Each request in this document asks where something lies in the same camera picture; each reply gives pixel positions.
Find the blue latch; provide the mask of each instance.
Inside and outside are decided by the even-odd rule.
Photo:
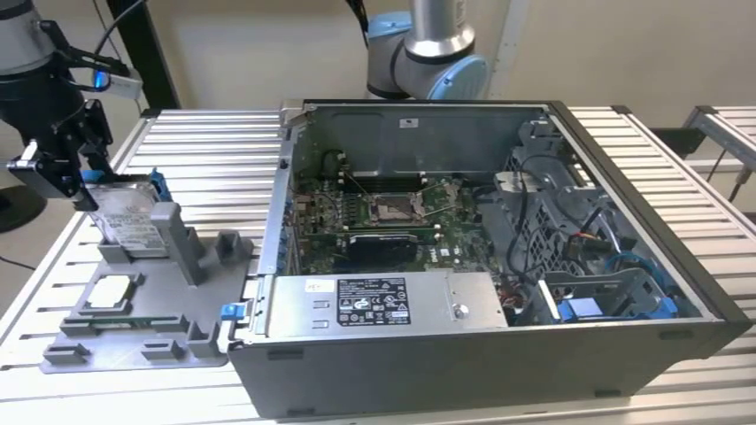
[[[245,316],[245,304],[226,304],[221,307],[221,321],[240,321]]]

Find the white wall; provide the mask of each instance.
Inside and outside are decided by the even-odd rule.
[[[477,51],[493,59],[509,0],[470,0]],[[368,14],[408,0],[366,0]],[[276,108],[362,97],[366,51],[342,0],[154,0],[152,18],[185,108]]]
[[[756,1],[530,0],[510,99],[625,104],[650,126],[678,126],[696,104],[756,102]]]

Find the metal frame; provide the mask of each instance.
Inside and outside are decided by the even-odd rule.
[[[756,108],[697,106],[682,127],[702,131],[750,170],[756,170]]]
[[[620,115],[608,107],[574,108],[572,113],[661,220],[745,309],[749,319],[756,320],[752,285],[756,230],[752,224],[632,114]],[[177,195],[184,211],[198,218],[202,231],[212,232],[212,227],[222,225],[240,229],[248,236],[258,235],[254,227],[261,226],[261,221],[250,221],[250,215],[254,209],[264,209],[265,198],[256,196],[268,190],[262,182],[272,180],[276,164],[254,161],[253,149],[276,143],[277,112],[164,112],[157,120],[140,123],[146,128],[132,132],[114,161],[130,162],[126,170],[136,173],[152,164],[164,165],[161,169],[169,171],[170,186],[182,188]],[[141,140],[141,146],[150,146],[152,151],[140,149]],[[216,153],[201,149],[214,149]],[[189,161],[192,152],[204,162]],[[192,166],[197,182],[208,180],[201,187],[194,184],[194,191],[186,191],[189,174],[176,165],[181,162],[197,164]],[[250,199],[260,199],[258,207],[249,206]],[[220,205],[225,212],[214,208]],[[30,423],[60,423],[80,422],[101,412],[118,412],[118,420],[132,423],[258,420],[230,367],[126,374],[46,376],[38,373],[33,365],[46,345],[46,329],[54,328],[57,317],[66,313],[61,309],[65,310],[70,298],[76,299],[77,285],[72,282],[88,280],[93,273],[90,265],[97,261],[93,251],[88,251],[88,245],[98,241],[97,232],[89,226],[78,226],[80,222],[77,213],[0,320],[0,365],[5,365],[0,368],[0,399],[5,401],[0,403],[0,417],[24,417]],[[257,281],[249,281],[248,298],[253,297],[256,289]],[[9,334],[28,337],[8,339]],[[630,421],[745,423],[756,415],[754,335],[752,329],[709,359],[680,362],[632,398],[345,421],[373,425],[505,421],[552,421],[564,425]]]

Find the blue cable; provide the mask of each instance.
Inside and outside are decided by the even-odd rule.
[[[664,275],[661,274],[653,263],[629,251],[620,252],[614,257],[605,261],[604,268],[606,271],[610,269],[612,264],[614,264],[614,261],[617,261],[618,259],[633,259],[640,264],[642,264],[650,272],[653,279],[657,281],[657,284],[662,284]]]

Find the black cable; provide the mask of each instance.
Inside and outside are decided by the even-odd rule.
[[[98,9],[98,4],[97,4],[97,0],[92,0],[92,5],[94,6],[94,12],[97,12],[97,17],[98,17],[98,23],[102,26],[102,30],[105,31],[105,33],[108,32],[108,24],[105,23],[105,17],[102,16],[102,12]],[[113,39],[112,37],[108,35],[108,44],[109,47],[113,49],[113,53],[116,55],[116,58],[118,58],[118,61],[122,62],[122,56],[120,55],[118,52],[118,48],[116,47],[116,43],[113,43]],[[133,99],[133,103],[137,106],[137,115],[141,115],[141,102],[138,99]]]
[[[722,149],[722,150],[721,150],[720,157],[717,158],[717,161],[713,163],[713,167],[710,168],[709,175],[706,176],[706,182],[710,182],[710,178],[713,177],[713,174],[714,174],[714,172],[717,171],[717,168],[720,167],[721,159],[724,158],[724,155],[725,155],[726,153],[728,153],[728,150],[726,150],[726,149]]]
[[[24,263],[18,263],[17,261],[13,261],[13,260],[10,260],[10,259],[6,259],[6,258],[2,257],[1,255],[0,255],[0,261],[4,261],[5,263],[12,264],[13,266],[22,267],[22,268],[25,268],[25,269],[28,269],[28,270],[30,270],[30,271],[34,271],[34,270],[36,270],[36,267],[30,267],[29,265],[26,265],[26,264],[24,264]]]
[[[598,217],[598,214],[601,213],[601,211],[604,211],[604,210],[601,209],[600,206],[593,210],[593,212],[590,213],[590,216],[588,217],[588,220],[585,220],[585,224],[582,226],[580,226],[580,233],[585,233],[588,231],[588,229],[590,228],[590,225],[593,224],[593,221]]]
[[[124,20],[126,16],[129,16],[129,13],[132,13],[137,9],[137,7],[140,7],[145,3],[146,0],[138,0],[134,4],[129,6],[129,8],[125,11],[120,13],[117,18],[114,18],[113,21],[109,23],[109,27],[105,28],[105,34],[102,34],[101,38],[98,39],[97,47],[94,48],[96,55],[98,55],[98,53],[102,51],[102,47],[105,47],[105,43],[108,42],[109,35],[118,27],[120,22]]]
[[[354,17],[357,18],[360,33],[362,34],[362,42],[365,42],[365,47],[368,46],[368,12],[365,11],[365,5],[362,0],[346,0],[346,4]]]
[[[512,241],[509,242],[509,246],[506,247],[506,266],[509,267],[509,270],[512,271],[512,273],[514,273],[520,279],[524,282],[528,282],[530,284],[534,284],[533,280],[528,277],[528,275],[524,273],[524,271],[520,271],[514,268],[513,264],[512,264],[512,253],[514,251],[514,245],[517,244],[517,240],[520,239],[520,236],[522,235],[522,228],[524,228],[524,220],[525,220],[525,215],[528,213],[528,186],[524,182],[524,174],[522,174],[522,167],[524,164],[528,162],[528,160],[532,157],[526,158],[522,163],[518,166],[518,173],[520,173],[520,183],[522,184],[522,196],[520,199],[520,217],[517,218],[517,224],[514,225],[514,236],[512,238]]]
[[[737,196],[737,192],[740,192],[740,186],[742,186],[742,183],[734,183],[734,187],[732,188],[732,192],[730,192],[730,197],[728,197],[728,201],[733,201],[734,197]]]

